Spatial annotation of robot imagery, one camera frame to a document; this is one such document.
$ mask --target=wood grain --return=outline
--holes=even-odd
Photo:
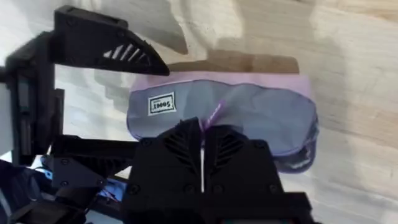
[[[0,57],[72,4],[126,19],[174,70],[312,79],[321,134],[314,166],[283,175],[324,223],[398,223],[398,2],[394,0],[1,0]],[[66,133],[131,139],[134,75],[57,67]]]

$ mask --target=fabric label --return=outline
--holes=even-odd
[[[148,99],[148,116],[176,111],[174,92]]]

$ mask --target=vent slot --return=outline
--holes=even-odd
[[[218,144],[218,153],[216,158],[216,164],[211,171],[211,174],[219,172],[228,162],[238,153],[244,143],[233,135],[225,136]]]
[[[180,161],[192,174],[195,169],[188,150],[188,144],[185,135],[175,133],[164,140],[165,147]]]

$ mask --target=gray fabric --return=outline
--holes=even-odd
[[[148,116],[148,99],[168,93],[174,93],[177,111]],[[296,153],[317,135],[316,109],[308,98],[290,90],[208,80],[132,92],[127,125],[133,136],[155,137],[180,120],[207,120],[220,100],[225,104],[213,125],[232,125],[251,139],[263,139],[275,156]]]

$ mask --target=black bracket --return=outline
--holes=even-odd
[[[62,134],[63,90],[55,89],[55,64],[169,75],[159,54],[122,19],[63,6],[51,32],[8,56],[1,79],[11,91],[15,165],[29,166]]]

